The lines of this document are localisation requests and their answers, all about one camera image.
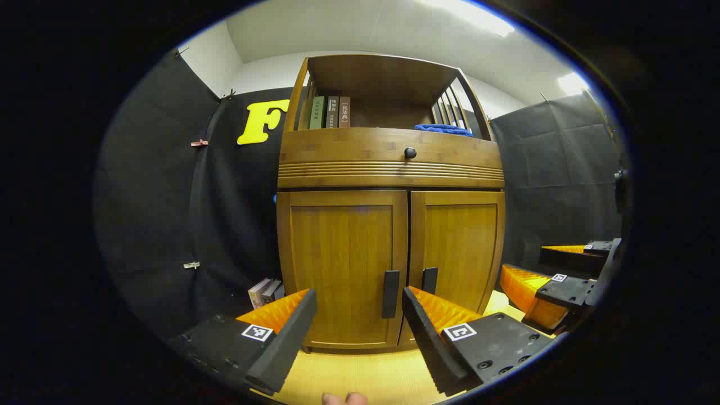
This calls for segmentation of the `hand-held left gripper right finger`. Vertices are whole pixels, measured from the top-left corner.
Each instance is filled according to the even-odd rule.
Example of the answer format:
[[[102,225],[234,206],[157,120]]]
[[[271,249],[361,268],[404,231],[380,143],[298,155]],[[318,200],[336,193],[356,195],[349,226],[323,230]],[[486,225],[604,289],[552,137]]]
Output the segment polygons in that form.
[[[403,313],[440,394],[494,384],[545,351],[552,338],[506,313],[481,316],[409,286]]]

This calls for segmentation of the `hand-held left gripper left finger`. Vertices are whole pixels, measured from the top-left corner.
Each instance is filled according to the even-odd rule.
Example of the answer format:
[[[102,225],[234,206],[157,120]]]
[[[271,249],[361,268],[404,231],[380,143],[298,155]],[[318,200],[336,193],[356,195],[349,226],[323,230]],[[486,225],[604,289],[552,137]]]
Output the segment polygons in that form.
[[[285,384],[316,312],[316,292],[306,288],[242,316],[212,316],[168,343],[229,389],[274,395]]]

